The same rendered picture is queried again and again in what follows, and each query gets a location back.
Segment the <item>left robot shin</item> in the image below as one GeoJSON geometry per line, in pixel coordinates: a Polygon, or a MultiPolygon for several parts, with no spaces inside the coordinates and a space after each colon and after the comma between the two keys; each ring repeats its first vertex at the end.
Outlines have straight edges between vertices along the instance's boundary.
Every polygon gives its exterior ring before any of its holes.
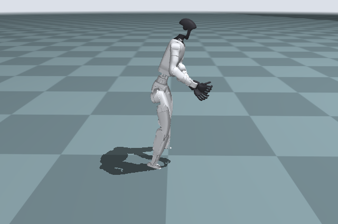
{"type": "Polygon", "coordinates": [[[168,149],[170,149],[170,148],[169,148],[170,137],[171,137],[171,127],[170,127],[169,138],[168,138],[168,141],[167,141],[167,143],[166,143],[165,149],[167,149],[167,147],[168,147],[168,149]]]}

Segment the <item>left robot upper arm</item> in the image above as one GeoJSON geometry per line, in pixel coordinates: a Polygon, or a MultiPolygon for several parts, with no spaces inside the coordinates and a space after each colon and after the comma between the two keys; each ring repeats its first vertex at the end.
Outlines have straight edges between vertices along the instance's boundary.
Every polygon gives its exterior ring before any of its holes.
{"type": "Polygon", "coordinates": [[[182,64],[183,62],[183,58],[182,60],[180,61],[180,63],[178,64],[177,68],[179,68],[179,70],[182,72],[182,71],[185,71],[185,65],[182,64]]]}

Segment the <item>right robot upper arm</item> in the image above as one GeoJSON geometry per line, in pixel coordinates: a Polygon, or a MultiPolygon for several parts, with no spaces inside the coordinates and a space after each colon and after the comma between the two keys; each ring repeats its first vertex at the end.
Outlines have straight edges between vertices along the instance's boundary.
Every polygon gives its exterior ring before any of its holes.
{"type": "Polygon", "coordinates": [[[179,61],[179,54],[181,51],[181,45],[177,42],[173,42],[170,46],[170,65],[169,65],[169,75],[175,77],[173,74],[173,69],[177,68],[176,65],[179,61]]]}

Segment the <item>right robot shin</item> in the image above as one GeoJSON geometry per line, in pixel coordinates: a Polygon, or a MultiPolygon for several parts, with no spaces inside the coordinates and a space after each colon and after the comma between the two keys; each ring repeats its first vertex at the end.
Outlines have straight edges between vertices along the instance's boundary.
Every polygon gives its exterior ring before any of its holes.
{"type": "Polygon", "coordinates": [[[165,135],[161,129],[156,131],[156,136],[153,143],[153,157],[151,165],[155,166],[164,151],[169,135],[164,139],[165,135]]]}

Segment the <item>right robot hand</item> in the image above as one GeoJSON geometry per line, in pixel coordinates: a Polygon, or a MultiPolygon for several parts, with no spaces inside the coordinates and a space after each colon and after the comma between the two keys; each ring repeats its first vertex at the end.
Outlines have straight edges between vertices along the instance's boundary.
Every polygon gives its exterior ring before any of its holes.
{"type": "Polygon", "coordinates": [[[195,83],[198,83],[197,87],[195,89],[198,89],[200,92],[203,92],[204,94],[208,94],[210,90],[212,90],[213,85],[207,86],[207,84],[211,83],[206,82],[206,83],[199,83],[198,81],[193,80],[195,83]],[[206,92],[205,92],[206,91],[206,92]]]}

